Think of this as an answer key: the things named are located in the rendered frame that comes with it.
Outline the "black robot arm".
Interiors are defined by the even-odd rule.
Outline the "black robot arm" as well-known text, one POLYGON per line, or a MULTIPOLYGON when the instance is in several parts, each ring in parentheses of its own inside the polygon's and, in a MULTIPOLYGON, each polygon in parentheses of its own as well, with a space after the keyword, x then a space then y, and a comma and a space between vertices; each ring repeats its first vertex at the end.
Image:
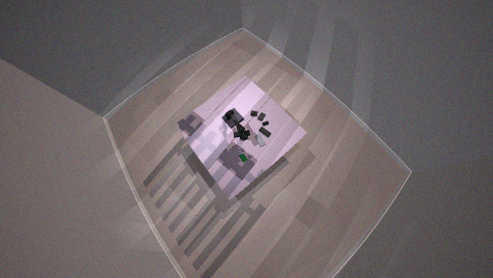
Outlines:
POLYGON ((235 125, 237 127, 237 132, 243 138, 243 140, 248 139, 248 136, 246 135, 245 128, 241 124, 239 124, 239 122, 235 118, 235 115, 234 115, 233 110, 230 109, 230 110, 226 111, 226 113, 224 115, 228 118, 228 120, 229 119, 232 119, 233 120, 233 122, 235 123, 235 125))

